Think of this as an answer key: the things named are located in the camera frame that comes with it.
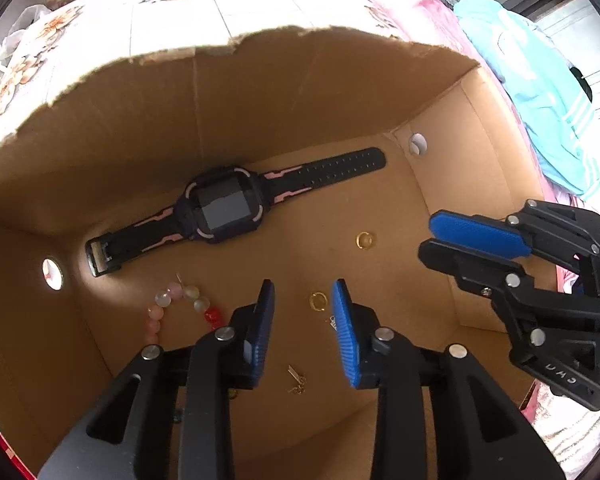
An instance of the watch face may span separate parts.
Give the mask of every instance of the watch face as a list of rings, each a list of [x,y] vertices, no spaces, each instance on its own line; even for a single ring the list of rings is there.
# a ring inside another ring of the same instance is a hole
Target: watch face
[[[244,191],[235,176],[201,188],[197,196],[210,231],[252,216]]]

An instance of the smartwatch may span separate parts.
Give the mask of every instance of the smartwatch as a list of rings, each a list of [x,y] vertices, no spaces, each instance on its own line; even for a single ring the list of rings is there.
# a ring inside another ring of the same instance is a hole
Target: smartwatch
[[[88,240],[91,273],[109,274],[133,258],[181,240],[217,244],[255,231],[272,206],[385,165],[379,148],[366,148],[262,174],[239,166],[206,171],[187,185],[175,204]]]

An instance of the clothing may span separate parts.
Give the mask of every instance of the clothing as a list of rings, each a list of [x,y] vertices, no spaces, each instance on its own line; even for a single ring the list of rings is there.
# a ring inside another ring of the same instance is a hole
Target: clothing
[[[461,0],[454,13],[516,105],[545,176],[592,196],[600,164],[586,146],[595,113],[565,58],[535,24],[494,0]]]

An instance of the hole in cardboard box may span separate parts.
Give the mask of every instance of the hole in cardboard box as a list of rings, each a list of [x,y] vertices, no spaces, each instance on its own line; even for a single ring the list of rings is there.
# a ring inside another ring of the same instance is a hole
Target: hole in cardboard box
[[[424,155],[427,153],[427,139],[423,134],[413,134],[409,140],[409,151],[412,155]]]
[[[46,284],[53,290],[62,288],[62,270],[60,266],[53,260],[46,258],[42,262],[42,275],[45,277]]]

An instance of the cardboard box floor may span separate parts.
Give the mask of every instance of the cardboard box floor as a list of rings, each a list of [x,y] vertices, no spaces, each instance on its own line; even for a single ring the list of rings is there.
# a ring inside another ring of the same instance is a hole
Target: cardboard box floor
[[[415,132],[428,143],[421,156],[409,150]],[[277,206],[257,232],[90,275],[85,240],[168,205],[200,171],[278,169],[368,146],[386,154],[383,170]],[[520,402],[530,378],[509,364],[488,301],[427,270],[416,250],[441,208],[503,218],[527,198],[541,198],[540,185],[501,95],[444,48],[285,28],[112,62],[0,145],[0,429],[37,471],[141,349],[146,308],[176,272],[225,319],[269,278],[277,305],[265,375],[231,403],[237,477],[368,478],[376,394],[348,386],[329,309],[313,311],[309,295],[344,277],[383,324],[426,348],[465,344]],[[356,247],[361,231],[376,236],[369,250]],[[57,292],[42,277],[48,256],[64,273]],[[525,264],[555,287],[554,267]],[[160,342],[188,346],[206,330],[176,301]],[[288,393],[288,364],[307,378],[301,396]]]

